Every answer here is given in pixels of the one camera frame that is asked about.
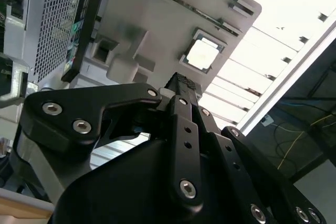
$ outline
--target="black metal bracket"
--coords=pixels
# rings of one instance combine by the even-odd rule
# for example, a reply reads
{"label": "black metal bracket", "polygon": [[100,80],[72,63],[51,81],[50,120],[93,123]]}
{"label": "black metal bracket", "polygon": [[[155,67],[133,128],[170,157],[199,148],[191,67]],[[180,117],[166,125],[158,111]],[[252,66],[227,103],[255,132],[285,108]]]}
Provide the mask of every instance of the black metal bracket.
{"label": "black metal bracket", "polygon": [[263,158],[262,153],[240,131],[225,127],[222,135],[233,141],[255,187],[261,192],[259,195],[264,205],[270,206],[279,223],[326,223],[318,209]]}
{"label": "black metal bracket", "polygon": [[[171,99],[139,83],[26,99],[15,146],[57,203],[55,224],[326,224],[238,129],[219,131],[188,82],[170,84],[176,87]],[[150,140],[87,171],[99,143],[139,132],[151,133]],[[46,185],[49,177],[39,170],[37,156],[59,179],[58,191]]]}

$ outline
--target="mesh vent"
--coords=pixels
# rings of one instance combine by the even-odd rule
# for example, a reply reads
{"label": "mesh vent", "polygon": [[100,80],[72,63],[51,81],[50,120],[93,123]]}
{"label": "mesh vent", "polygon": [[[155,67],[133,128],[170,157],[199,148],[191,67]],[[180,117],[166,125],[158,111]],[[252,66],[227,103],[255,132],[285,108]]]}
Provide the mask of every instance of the mesh vent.
{"label": "mesh vent", "polygon": [[78,0],[45,0],[34,75],[38,82],[65,61]]}

